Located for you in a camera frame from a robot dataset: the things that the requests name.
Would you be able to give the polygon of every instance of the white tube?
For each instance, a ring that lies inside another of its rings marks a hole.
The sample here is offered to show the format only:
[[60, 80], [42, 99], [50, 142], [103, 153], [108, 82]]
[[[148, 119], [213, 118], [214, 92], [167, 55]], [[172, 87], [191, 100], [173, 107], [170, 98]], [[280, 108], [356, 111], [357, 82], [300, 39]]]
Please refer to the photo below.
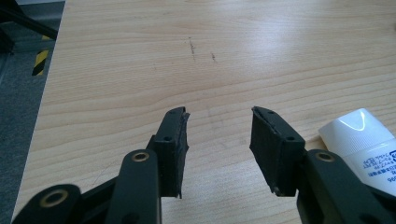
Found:
[[319, 134], [361, 182], [396, 196], [396, 139], [368, 110], [335, 119]]

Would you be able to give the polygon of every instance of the bottle cap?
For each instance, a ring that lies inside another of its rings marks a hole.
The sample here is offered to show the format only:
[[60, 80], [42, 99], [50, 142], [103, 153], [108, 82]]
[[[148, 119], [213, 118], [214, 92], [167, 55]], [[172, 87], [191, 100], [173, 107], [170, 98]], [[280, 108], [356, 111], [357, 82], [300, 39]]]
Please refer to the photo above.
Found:
[[344, 115], [319, 129], [329, 151], [345, 157], [394, 138], [368, 110], [362, 108]]

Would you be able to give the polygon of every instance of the wood grain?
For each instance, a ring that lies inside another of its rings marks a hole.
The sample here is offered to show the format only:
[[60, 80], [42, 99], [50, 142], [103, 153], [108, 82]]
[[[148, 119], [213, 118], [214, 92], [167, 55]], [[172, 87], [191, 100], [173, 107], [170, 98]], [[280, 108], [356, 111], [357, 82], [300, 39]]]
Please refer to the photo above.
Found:
[[360, 107], [396, 133], [395, 23], [390, 0], [67, 0], [14, 213], [48, 186], [117, 175], [184, 105], [184, 197], [163, 200], [163, 223], [299, 223], [248, 149], [250, 108], [308, 149]]

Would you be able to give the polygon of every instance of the yellow and black tape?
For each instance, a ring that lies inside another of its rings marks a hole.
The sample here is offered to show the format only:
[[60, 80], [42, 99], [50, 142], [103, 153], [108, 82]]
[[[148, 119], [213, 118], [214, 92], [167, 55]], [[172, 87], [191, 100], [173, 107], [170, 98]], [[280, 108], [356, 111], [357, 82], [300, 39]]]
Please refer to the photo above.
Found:
[[[47, 36], [43, 35], [43, 40], [49, 39]], [[44, 66], [46, 65], [47, 57], [49, 56], [49, 51], [47, 49], [40, 50], [35, 56], [35, 68], [33, 69], [32, 76], [41, 76], [44, 74]]]

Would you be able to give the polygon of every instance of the wooden table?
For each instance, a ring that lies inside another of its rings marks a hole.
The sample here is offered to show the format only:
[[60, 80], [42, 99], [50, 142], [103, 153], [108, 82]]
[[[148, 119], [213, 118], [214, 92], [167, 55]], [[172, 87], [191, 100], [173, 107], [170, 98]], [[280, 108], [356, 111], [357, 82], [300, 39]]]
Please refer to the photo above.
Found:
[[163, 223], [299, 223], [248, 148], [250, 108], [307, 149], [360, 107], [396, 133], [395, 23], [390, 0], [68, 0], [15, 213], [48, 186], [117, 175], [184, 105], [184, 197], [163, 200]]

